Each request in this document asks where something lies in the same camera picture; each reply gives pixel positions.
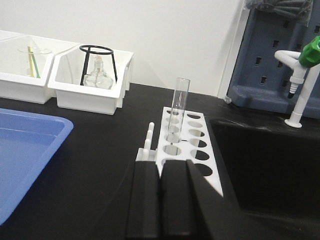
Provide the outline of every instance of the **black wire stand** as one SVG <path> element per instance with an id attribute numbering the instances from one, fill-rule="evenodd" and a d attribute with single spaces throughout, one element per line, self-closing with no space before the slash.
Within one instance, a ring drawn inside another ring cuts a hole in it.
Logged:
<path id="1" fill-rule="evenodd" d="M 84 85 L 84 77 L 87 74 L 88 62 L 89 62 L 90 54 L 111 55 L 112 64 L 113 64 L 113 71 L 114 71 L 114 79 L 115 79 L 115 82 L 117 82 L 118 77 L 117 77 L 116 62 L 115 62 L 114 51 L 112 49 L 110 49 L 108 47 L 105 47 L 105 46 L 97 46 L 97 45 L 81 45 L 79 48 L 80 48 L 81 51 L 86 52 L 85 59 L 84 59 L 83 70 L 82 70 L 81 81 L 80 81 L 80 85 L 81 86 Z M 103 50 L 106 50 L 106 51 L 91 51 L 91 48 L 103 49 Z"/>

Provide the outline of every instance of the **black sink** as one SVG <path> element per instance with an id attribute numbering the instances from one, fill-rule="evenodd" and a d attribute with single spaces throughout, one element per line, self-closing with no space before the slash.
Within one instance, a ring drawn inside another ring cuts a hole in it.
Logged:
<path id="1" fill-rule="evenodd" d="M 320 131 L 277 121 L 212 119 L 213 151 L 243 211 L 291 239 L 320 239 Z"/>

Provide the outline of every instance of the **glass beaker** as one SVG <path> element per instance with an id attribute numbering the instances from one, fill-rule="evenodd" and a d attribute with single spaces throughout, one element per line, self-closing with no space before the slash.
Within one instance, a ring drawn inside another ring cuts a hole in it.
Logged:
<path id="1" fill-rule="evenodd" d="M 19 65 L 22 76 L 41 78 L 48 55 L 52 52 L 47 48 L 24 46 L 18 48 Z"/>

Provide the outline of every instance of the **green eyewash cap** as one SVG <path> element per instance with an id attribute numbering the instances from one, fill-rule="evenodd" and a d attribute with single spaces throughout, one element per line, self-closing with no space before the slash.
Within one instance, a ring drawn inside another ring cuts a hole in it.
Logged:
<path id="1" fill-rule="evenodd" d="M 303 48 L 298 60 L 306 68 L 320 64 L 320 36 L 316 36 Z"/>

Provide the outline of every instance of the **white test tube rack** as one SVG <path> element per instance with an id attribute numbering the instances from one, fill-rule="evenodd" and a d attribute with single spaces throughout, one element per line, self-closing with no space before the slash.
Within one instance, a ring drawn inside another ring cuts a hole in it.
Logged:
<path id="1" fill-rule="evenodd" d="M 163 108 L 157 149 L 151 150 L 154 130 L 154 123 L 151 122 L 144 148 L 139 148 L 136 161 L 155 161 L 161 176 L 166 161 L 190 159 L 200 169 L 210 185 L 223 196 L 216 159 L 203 113 L 186 110 L 182 122 L 180 141 L 171 143 L 167 141 L 170 111 L 170 107 Z"/>

